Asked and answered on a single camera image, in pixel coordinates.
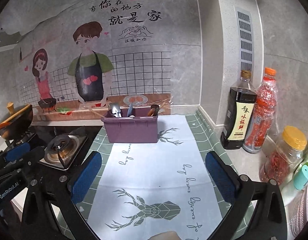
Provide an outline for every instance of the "ventilation grille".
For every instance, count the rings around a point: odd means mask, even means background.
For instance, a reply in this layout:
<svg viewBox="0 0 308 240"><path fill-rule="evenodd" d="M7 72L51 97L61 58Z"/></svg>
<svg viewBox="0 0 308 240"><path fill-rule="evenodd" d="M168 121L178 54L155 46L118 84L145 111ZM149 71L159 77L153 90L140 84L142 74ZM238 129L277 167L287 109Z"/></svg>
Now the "ventilation grille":
<svg viewBox="0 0 308 240"><path fill-rule="evenodd" d="M241 8L235 8L238 26L238 35L240 40L240 66L241 70L254 69L254 44L253 44L253 26L251 14Z"/></svg>

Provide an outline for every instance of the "teal cap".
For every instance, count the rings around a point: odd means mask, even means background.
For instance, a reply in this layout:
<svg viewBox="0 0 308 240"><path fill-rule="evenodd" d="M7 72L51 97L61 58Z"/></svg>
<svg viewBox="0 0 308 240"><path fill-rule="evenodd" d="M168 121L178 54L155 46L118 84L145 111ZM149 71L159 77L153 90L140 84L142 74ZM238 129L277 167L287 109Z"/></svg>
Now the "teal cap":
<svg viewBox="0 0 308 240"><path fill-rule="evenodd" d="M304 185L308 182L308 166L303 165L302 168L295 174L294 178L294 187L297 190L301 190Z"/></svg>

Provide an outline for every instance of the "blue gripper pad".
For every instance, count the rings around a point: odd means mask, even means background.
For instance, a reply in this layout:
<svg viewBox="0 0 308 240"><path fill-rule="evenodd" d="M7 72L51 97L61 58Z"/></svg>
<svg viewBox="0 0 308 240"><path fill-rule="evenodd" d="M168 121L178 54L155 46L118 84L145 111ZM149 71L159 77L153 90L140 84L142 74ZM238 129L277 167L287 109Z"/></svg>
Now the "blue gripper pad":
<svg viewBox="0 0 308 240"><path fill-rule="evenodd" d="M68 183L71 192L71 200L74 204L83 201L88 189L94 181L102 166L102 156L99 152L93 151L82 164L83 170Z"/></svg>
<svg viewBox="0 0 308 240"><path fill-rule="evenodd" d="M225 165L218 156L214 157L212 152L208 152L205 157L205 166L219 189L224 201L233 205L235 201L236 187L225 169L222 167L227 165Z"/></svg>
<svg viewBox="0 0 308 240"><path fill-rule="evenodd" d="M5 160L8 162L13 162L17 159L22 158L22 156L30 150L30 145L28 143L23 143L8 151L5 156Z"/></svg>

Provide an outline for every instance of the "pink dress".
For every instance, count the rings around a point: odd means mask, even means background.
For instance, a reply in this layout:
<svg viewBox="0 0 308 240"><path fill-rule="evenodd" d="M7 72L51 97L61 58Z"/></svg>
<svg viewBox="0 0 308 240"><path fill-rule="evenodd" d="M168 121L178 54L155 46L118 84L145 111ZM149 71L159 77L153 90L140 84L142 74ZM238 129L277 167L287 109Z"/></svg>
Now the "pink dress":
<svg viewBox="0 0 308 240"><path fill-rule="evenodd" d="M45 72L44 80L40 79L40 81L39 81L38 77L36 77L36 83L37 83L38 92L41 96L41 99L52 98L52 96L50 94L50 88L48 86L48 73L47 73L47 71Z"/></svg>

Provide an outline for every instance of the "black apron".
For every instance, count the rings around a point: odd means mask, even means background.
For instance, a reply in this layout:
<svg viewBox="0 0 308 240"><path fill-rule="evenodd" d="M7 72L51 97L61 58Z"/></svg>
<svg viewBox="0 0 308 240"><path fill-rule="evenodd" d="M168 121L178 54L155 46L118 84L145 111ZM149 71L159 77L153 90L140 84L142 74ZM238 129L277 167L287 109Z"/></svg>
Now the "black apron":
<svg viewBox="0 0 308 240"><path fill-rule="evenodd" d="M101 101L104 96L103 89L103 72L101 64L98 60L96 53L93 51L96 64L90 67L80 67L79 62L81 55L76 63L75 69L75 81L77 85L78 94L84 99L85 102L88 101Z"/></svg>

